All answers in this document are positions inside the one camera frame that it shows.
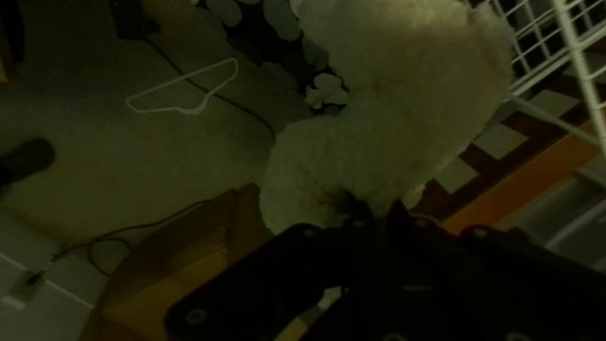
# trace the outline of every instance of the white wire shelf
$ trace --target white wire shelf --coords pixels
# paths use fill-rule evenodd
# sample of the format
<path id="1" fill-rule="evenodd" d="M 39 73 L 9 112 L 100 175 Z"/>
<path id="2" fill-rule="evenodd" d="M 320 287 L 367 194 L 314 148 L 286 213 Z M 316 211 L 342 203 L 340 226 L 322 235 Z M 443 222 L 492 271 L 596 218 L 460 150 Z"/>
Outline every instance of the white wire shelf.
<path id="1" fill-rule="evenodd" d="M 513 29 L 513 101 L 528 114 L 558 126 L 602 150 L 606 158 L 606 101 L 596 90 L 606 65 L 590 67 L 587 50 L 606 38 L 606 0 L 490 0 L 496 14 Z M 568 63 L 577 76 L 583 103 L 594 127 L 585 133 L 522 97 L 560 73 Z"/>

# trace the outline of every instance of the patterned fabric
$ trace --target patterned fabric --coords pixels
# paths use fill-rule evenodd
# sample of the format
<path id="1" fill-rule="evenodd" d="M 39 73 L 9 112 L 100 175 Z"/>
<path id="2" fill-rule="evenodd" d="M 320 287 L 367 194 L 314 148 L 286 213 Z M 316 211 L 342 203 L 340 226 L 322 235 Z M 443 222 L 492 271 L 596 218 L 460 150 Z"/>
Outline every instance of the patterned fabric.
<path id="1" fill-rule="evenodd" d="M 327 55 L 303 37 L 299 6 L 301 0 L 198 0 L 234 50 L 289 84 L 314 112 L 339 110 L 348 101 L 346 88 L 327 69 Z"/>

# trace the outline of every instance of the fabric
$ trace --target fabric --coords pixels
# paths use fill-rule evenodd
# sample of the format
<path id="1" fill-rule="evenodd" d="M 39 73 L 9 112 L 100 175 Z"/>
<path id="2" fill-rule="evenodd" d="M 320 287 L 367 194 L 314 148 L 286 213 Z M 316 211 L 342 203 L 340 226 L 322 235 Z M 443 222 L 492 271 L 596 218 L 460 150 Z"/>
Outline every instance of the fabric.
<path id="1" fill-rule="evenodd" d="M 448 165 L 507 97 L 509 29 L 490 4 L 305 0 L 301 29 L 350 88 L 339 116 L 291 124 L 272 148 L 269 230 L 339 226 L 342 194 L 384 217 Z"/>
<path id="2" fill-rule="evenodd" d="M 200 0 L 198 6 L 219 21 L 227 42 L 250 61 L 274 74 L 305 97 L 314 112 L 344 107 L 346 86 L 327 69 L 325 52 L 305 38 L 289 0 Z"/>

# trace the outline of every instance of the cable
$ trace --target cable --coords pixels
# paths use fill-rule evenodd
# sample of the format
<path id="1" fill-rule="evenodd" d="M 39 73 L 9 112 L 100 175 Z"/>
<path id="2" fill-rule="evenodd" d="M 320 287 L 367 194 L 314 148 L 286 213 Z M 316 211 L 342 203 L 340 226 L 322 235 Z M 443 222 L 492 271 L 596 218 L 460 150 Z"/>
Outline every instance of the cable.
<path id="1" fill-rule="evenodd" d="M 170 57 L 162 48 L 159 48 L 151 38 L 144 38 L 144 42 L 145 42 L 161 59 L 164 59 L 164 63 L 166 63 L 176 74 L 180 74 L 180 76 L 185 74 L 183 69 L 178 67 L 178 65 L 172 61 L 172 57 Z M 198 84 L 193 82 L 191 78 L 187 78 L 187 84 L 193 86 L 193 88 L 197 88 L 197 90 L 202 91 L 202 93 L 208 93 L 206 88 L 198 86 Z M 242 112 L 246 112 L 251 120 L 255 120 L 257 124 L 261 124 L 261 126 L 269 131 L 269 135 L 270 135 L 272 141 L 276 139 L 276 131 L 274 131 L 274 129 L 270 127 L 270 124 L 269 124 L 267 120 L 263 120 L 259 114 L 251 112 L 250 109 L 246 109 L 246 107 L 242 107 L 242 105 L 238 105 L 238 103 L 234 103 L 234 101 L 231 101 L 231 99 L 227 99 L 227 97 L 223 97 L 223 95 L 219 95 L 219 93 L 217 93 L 215 97 L 217 97 L 219 101 L 223 101 L 223 103 L 227 103 L 227 105 L 231 105 L 231 107 L 234 107 L 234 109 L 238 109 L 238 110 L 242 110 Z"/>
<path id="2" fill-rule="evenodd" d="M 191 203 L 191 205 L 187 205 L 187 207 L 183 207 L 183 209 L 180 209 L 180 211 L 176 211 L 176 213 L 172 213 L 170 217 L 164 217 L 164 218 L 161 218 L 161 220 L 155 220 L 155 222 L 149 222 L 149 224 L 138 224 L 138 226 L 119 228 L 119 230 L 113 230 L 113 232 L 109 232 L 109 234 L 98 235 L 98 237 L 94 237 L 94 239 L 91 239 L 91 241 L 87 241 L 87 243 L 73 245 L 73 247 L 68 247 L 68 249 L 58 249 L 58 253 L 51 258 L 49 268 L 51 268 L 53 264 L 60 262 L 62 258 L 66 258 L 68 254 L 85 249 L 85 251 L 87 251 L 87 262 L 89 262 L 100 275 L 109 277 L 109 273 L 104 271 L 104 270 L 98 266 L 96 258 L 94 258 L 94 247 L 96 247 L 96 245 L 121 243 L 121 245 L 128 251 L 128 254 L 132 254 L 132 251 L 134 251 L 132 243 L 130 243 L 128 239 L 115 237 L 115 235 L 128 234 L 128 232 L 138 232 L 138 230 L 161 228 L 161 226 L 164 226 L 164 224 L 168 224 L 168 222 L 174 222 L 174 220 L 181 218 L 183 215 L 191 213 L 193 209 L 200 207 L 202 203 L 206 203 L 206 199 L 195 201 L 195 203 Z"/>

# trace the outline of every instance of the white fluffy rug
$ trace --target white fluffy rug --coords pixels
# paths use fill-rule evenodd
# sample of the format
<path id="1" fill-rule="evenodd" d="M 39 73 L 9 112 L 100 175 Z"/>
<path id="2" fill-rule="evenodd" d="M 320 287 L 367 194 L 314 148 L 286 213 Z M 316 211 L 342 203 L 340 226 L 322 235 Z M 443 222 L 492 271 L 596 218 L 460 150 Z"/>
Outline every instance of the white fluffy rug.
<path id="1" fill-rule="evenodd" d="M 299 12 L 352 93 L 340 116 L 278 137 L 261 190 L 274 234 L 337 224 L 331 203 L 342 190 L 378 217 L 418 196 L 507 95 L 509 29 L 488 4 L 305 0 Z"/>

